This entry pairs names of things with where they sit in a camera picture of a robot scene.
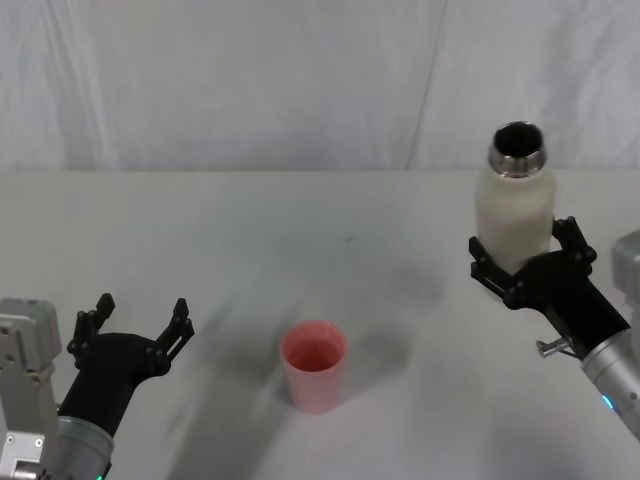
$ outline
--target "plastic cup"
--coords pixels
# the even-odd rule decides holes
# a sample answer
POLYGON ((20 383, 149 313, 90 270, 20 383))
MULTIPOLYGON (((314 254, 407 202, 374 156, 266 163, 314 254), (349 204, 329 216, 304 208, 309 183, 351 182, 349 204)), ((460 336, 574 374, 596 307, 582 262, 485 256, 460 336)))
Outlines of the plastic cup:
POLYGON ((285 334, 280 358, 299 410, 325 413, 340 403, 348 350, 346 337, 330 322, 311 320, 285 334))

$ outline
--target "metal pin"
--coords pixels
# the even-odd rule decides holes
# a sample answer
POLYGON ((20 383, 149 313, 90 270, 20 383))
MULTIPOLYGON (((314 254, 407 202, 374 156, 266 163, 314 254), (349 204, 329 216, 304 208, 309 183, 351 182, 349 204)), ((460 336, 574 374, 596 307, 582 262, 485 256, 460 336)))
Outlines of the metal pin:
POLYGON ((571 344, 566 341, 564 338, 559 338, 551 343, 545 343, 542 340, 536 341, 536 348, 538 349, 538 353, 542 358, 547 358, 554 353, 558 353, 561 350, 569 348, 571 344))

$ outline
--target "white table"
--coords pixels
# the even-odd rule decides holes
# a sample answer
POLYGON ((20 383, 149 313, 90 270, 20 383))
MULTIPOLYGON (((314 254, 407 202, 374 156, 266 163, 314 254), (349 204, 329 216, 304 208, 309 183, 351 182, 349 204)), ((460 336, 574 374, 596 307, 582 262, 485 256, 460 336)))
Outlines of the white table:
MULTIPOLYGON (((154 337, 174 301, 196 336, 143 384, 112 480, 636 479, 640 445, 554 331, 469 278, 477 172, 44 174, 0 179, 0 294, 56 305, 63 341, 104 291, 108 330, 154 337), (352 343, 348 400, 283 398, 287 324, 329 319, 352 343)), ((558 216, 600 253, 640 227, 640 172, 560 172, 558 216)), ((57 360, 62 399, 75 376, 57 360)))

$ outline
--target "white backdrop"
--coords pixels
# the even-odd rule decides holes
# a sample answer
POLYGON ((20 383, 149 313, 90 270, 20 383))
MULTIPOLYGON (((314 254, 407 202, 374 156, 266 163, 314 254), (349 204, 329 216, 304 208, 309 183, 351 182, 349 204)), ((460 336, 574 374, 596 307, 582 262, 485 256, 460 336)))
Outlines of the white backdrop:
POLYGON ((0 170, 640 166, 637 0, 2 0, 0 170))

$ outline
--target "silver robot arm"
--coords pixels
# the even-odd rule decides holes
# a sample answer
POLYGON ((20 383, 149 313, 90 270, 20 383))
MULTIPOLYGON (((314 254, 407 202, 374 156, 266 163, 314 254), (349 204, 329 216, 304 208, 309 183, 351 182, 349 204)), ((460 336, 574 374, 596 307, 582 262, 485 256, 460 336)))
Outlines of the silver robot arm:
POLYGON ((51 386, 60 353, 53 305, 0 301, 0 398, 7 425, 0 479, 35 479, 53 459, 58 416, 51 386))
POLYGON ((631 307, 631 328, 598 345, 582 362, 582 370, 640 440, 640 230, 615 243, 612 273, 631 307))
POLYGON ((156 340, 100 334, 115 304, 104 294, 79 312, 67 350, 79 372, 57 408, 51 386, 60 353, 56 312, 37 300, 0 300, 0 398, 7 435, 0 480, 104 480, 113 436, 135 389, 165 375, 193 336, 186 301, 156 340))

